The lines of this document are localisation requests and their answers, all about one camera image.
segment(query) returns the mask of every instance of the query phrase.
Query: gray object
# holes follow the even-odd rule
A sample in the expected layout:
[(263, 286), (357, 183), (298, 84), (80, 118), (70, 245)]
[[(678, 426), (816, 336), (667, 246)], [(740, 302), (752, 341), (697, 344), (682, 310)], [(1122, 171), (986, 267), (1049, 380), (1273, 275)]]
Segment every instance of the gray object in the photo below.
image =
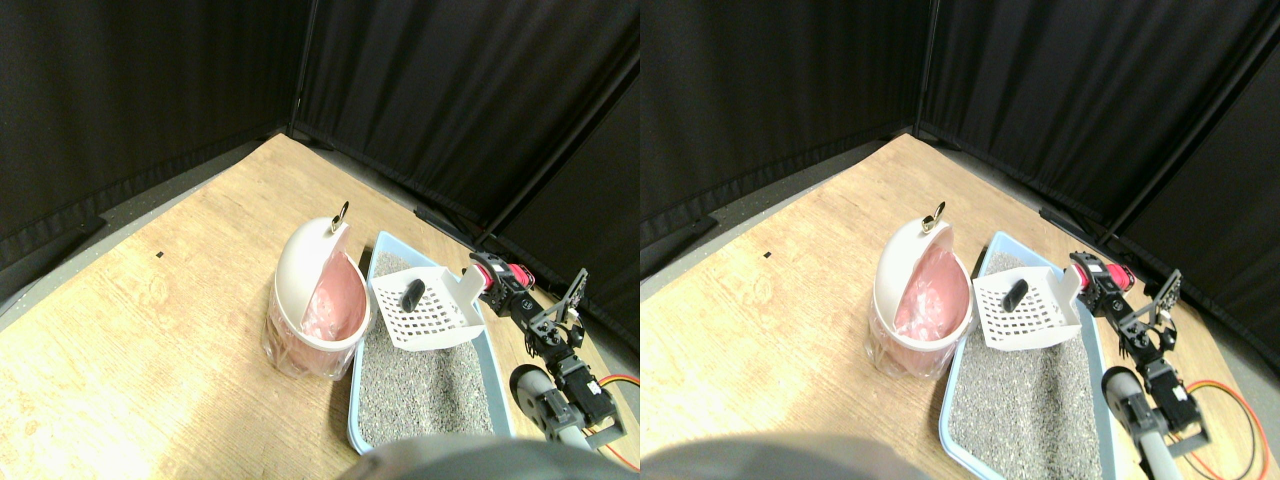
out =
[(434, 435), (378, 447), (343, 480), (623, 480), (639, 474), (593, 452), (549, 442)]
[(666, 448), (645, 457), (655, 480), (924, 480), (888, 445), (832, 434), (722, 436)]
[[(380, 252), (381, 276), (410, 269)], [(369, 325), (360, 376), (360, 431), (372, 447), (433, 434), (492, 434), (493, 421), (480, 358), (471, 342), (436, 351), (407, 352), (392, 346), (380, 314)]]
[[(987, 261), (988, 274), (1027, 266), (1004, 252)], [(970, 338), (948, 428), (959, 445), (1006, 479), (1101, 479), (1082, 335), (1020, 352), (989, 348), (982, 334)]]

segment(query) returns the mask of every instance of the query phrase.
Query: wooden table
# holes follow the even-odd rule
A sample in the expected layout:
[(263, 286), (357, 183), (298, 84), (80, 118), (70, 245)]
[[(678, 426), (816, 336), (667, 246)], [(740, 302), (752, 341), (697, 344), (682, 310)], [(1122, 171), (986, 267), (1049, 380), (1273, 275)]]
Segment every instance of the wooden table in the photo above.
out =
[[(387, 230), (453, 271), (470, 265), (462, 244), (276, 136), (0, 332), (0, 477), (335, 477), (353, 465), (349, 375), (288, 378), (259, 342), (284, 241), (343, 201), (352, 257)], [(503, 371), (540, 364), (483, 310)], [(590, 339), (580, 355), (608, 374)], [(508, 403), (518, 434), (541, 438)], [(635, 461), (639, 438), (613, 447)]]
[[(928, 145), (899, 137), (641, 305), (645, 454), (723, 434), (820, 431), (876, 438), (934, 477), (969, 477), (938, 440), (946, 380), (890, 378), (863, 351), (884, 242), (940, 201), (970, 269), (997, 230), (1060, 265), (1087, 250)], [(1130, 302), (1146, 305), (1140, 292)], [(1183, 378), (1235, 387), (1199, 316), (1179, 306), (1175, 319), (1180, 343), (1169, 360)], [(1098, 321), (1107, 361), (1132, 366), (1115, 357), (1117, 339)], [(1198, 453), (1234, 477), (1248, 461), (1249, 430), (1230, 399), (1197, 396), (1213, 434)], [(1142, 477), (1125, 442), (1121, 477)]]

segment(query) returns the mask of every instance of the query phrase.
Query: gray cat litter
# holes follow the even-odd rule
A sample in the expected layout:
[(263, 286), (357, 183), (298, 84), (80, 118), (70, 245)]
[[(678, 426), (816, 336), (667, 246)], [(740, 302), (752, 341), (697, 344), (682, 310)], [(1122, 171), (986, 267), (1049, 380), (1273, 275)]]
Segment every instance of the gray cat litter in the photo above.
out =
[[(987, 261), (988, 274), (1027, 266), (1004, 252)], [(1101, 479), (1082, 335), (1020, 352), (987, 347), (978, 329), (970, 335), (951, 403), (951, 439), (1006, 479)]]
[[(381, 252), (374, 278), (412, 268)], [(360, 433), (372, 447), (419, 435), (492, 434), (480, 357), (471, 342), (407, 352), (392, 346), (381, 314), (369, 325), (360, 374)]]

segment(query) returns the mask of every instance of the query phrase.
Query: white litter scoop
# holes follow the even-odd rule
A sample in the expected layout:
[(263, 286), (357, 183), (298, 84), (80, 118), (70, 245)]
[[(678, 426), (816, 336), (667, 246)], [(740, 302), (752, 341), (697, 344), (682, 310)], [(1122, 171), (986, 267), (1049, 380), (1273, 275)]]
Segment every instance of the white litter scoop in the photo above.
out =
[[(426, 288), (413, 311), (404, 311), (401, 298), (413, 280), (422, 280)], [(480, 269), (468, 269), (460, 282), (448, 268), (419, 266), (375, 278), (369, 284), (396, 348), (410, 352), (451, 348), (484, 332), (484, 317), (471, 306), (484, 289)]]
[[(1006, 312), (1005, 296), (1018, 280), (1027, 280), (1027, 294)], [(1075, 269), (1066, 269), (1062, 280), (1047, 266), (1011, 269), (973, 280), (973, 289), (987, 347), (1006, 352), (1047, 348), (1080, 333), (1080, 315), (1073, 303), (1080, 293)]]

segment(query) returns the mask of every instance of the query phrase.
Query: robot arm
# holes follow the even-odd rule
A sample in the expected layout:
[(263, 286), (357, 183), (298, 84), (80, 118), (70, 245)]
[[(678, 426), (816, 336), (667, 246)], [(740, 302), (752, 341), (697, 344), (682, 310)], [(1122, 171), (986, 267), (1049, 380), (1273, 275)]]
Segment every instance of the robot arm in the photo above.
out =
[[(586, 270), (577, 274), (563, 300), (544, 310), (529, 292), (534, 278), (522, 265), (507, 264), (492, 253), (471, 253), (471, 259), (472, 268), (485, 275), (480, 300), (498, 316), (509, 316), (525, 334), (529, 355), (541, 357), (547, 366), (544, 371), (522, 365), (512, 372), (511, 394), (521, 411), (548, 440), (584, 449), (594, 451), (626, 435), (613, 397), (575, 353), (586, 335), (576, 310), (586, 288)], [(605, 419), (612, 419), (612, 425), (590, 436), (582, 433)]]
[[(1147, 476), (1180, 479), (1174, 458), (1210, 442), (1196, 398), (1187, 393), (1178, 371), (1164, 357), (1178, 342), (1171, 311), (1178, 303), (1181, 273), (1174, 270), (1155, 301), (1134, 311), (1124, 298), (1134, 283), (1129, 269), (1105, 265), (1098, 257), (1083, 252), (1071, 253), (1071, 261), (1083, 279), (1080, 301), (1093, 316), (1107, 319), (1120, 337), (1120, 353), (1134, 360), (1143, 379), (1139, 385), (1133, 370), (1121, 366), (1107, 370), (1102, 376), (1107, 406), (1142, 453)], [(1158, 343), (1152, 339), (1152, 333)], [(1147, 403), (1147, 393), (1156, 401), (1155, 408)], [(1196, 435), (1165, 445), (1166, 434), (1181, 433), (1197, 424), (1199, 431)]]

